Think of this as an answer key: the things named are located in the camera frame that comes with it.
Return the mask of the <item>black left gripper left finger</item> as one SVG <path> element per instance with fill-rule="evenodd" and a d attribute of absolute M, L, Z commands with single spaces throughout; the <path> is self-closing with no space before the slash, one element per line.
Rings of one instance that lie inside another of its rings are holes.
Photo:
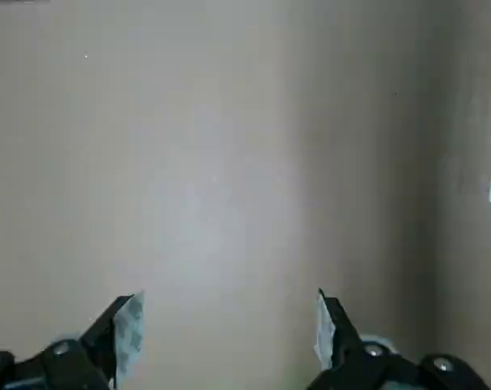
<path fill-rule="evenodd" d="M 143 309 L 141 293 L 119 296 L 78 337 L 24 361 L 0 350 L 0 389 L 119 389 L 141 352 Z"/>

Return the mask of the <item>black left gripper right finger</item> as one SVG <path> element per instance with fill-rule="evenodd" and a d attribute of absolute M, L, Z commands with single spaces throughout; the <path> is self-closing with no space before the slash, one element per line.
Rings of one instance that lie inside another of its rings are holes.
<path fill-rule="evenodd" d="M 463 359 L 430 353 L 420 362 L 403 357 L 386 340 L 358 333 L 336 297 L 317 293 L 315 353 L 320 373 L 309 389 L 489 389 Z"/>

